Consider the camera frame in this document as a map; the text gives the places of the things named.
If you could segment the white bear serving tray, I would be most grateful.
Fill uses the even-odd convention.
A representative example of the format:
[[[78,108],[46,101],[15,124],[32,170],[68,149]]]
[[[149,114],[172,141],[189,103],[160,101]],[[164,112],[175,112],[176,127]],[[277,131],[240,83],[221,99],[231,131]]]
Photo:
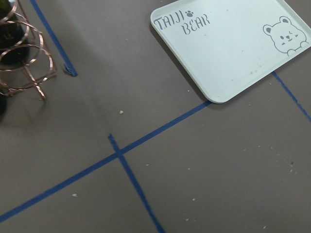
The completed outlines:
[[[151,25],[211,102],[224,103],[311,46],[283,0],[178,0]]]

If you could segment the dark green wine bottle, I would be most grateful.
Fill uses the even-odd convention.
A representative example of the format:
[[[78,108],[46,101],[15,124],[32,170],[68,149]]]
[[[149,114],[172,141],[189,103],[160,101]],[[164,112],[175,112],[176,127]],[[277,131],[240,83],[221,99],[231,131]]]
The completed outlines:
[[[21,41],[25,31],[12,9],[8,0],[0,1],[0,53],[11,49],[1,58],[4,65],[20,64],[29,55],[29,47],[21,46],[28,43],[27,39]]]

